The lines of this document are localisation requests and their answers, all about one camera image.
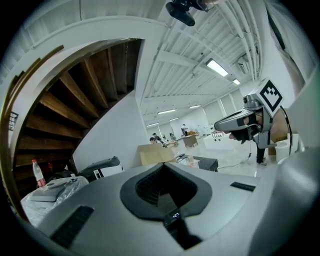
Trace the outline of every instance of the black rubber pad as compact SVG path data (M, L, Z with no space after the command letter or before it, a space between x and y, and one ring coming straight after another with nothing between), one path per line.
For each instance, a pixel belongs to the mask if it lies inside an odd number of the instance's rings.
M243 184L239 182L234 182L230 185L231 187L235 187L241 190L247 190L253 192L256 188L256 186L248 185L248 184Z
M79 231L85 225L94 209L80 206L75 212L58 228L51 239L62 247L69 248Z

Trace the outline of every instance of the bottle label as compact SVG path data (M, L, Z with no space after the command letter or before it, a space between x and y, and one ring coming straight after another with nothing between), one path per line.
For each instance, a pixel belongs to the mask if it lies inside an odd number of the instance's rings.
M36 181L38 183L39 188L44 187L47 183L44 178Z

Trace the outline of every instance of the black camera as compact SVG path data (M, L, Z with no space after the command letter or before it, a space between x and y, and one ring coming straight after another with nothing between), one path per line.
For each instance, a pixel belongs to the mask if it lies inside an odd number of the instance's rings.
M165 5L169 14L189 27L195 25L195 19L189 13L190 8L199 11L209 11L214 7L213 0L173 0Z

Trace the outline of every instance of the black and white square marker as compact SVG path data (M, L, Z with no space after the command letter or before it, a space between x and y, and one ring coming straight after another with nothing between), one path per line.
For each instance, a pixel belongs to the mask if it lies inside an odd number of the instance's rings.
M275 109L279 106L281 100L283 99L283 97L271 81L268 81L265 84L263 89L260 91L260 95L265 100L266 104L272 112L275 111Z

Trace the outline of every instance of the wooden desk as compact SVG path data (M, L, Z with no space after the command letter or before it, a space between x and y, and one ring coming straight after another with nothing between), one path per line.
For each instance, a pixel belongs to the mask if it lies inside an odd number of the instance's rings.
M198 145L196 135L188 135L188 136L182 137L182 139L184 141L185 147L195 147L195 144Z

